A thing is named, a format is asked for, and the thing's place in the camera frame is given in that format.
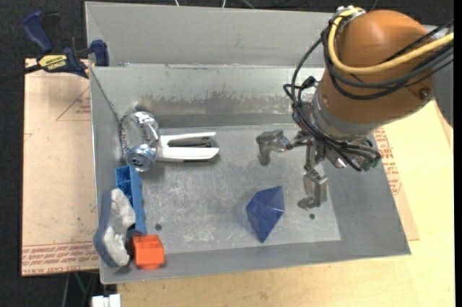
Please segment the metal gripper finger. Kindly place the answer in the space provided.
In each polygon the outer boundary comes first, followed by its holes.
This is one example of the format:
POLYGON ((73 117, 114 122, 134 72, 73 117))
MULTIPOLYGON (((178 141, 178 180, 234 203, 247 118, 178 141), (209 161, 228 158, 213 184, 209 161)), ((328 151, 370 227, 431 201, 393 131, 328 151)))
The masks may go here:
POLYGON ((256 137, 259 148, 258 160, 261 165, 268 165, 271 161, 271 152, 286 152, 296 147, 306 145, 308 136, 299 131, 292 140, 289 140, 282 129, 265 131, 256 137))
POLYGON ((327 201, 328 179, 323 169, 323 164, 316 161, 315 156, 306 154, 305 173, 302 178, 305 189, 305 197, 297 203, 297 205, 309 210, 319 207, 327 201))

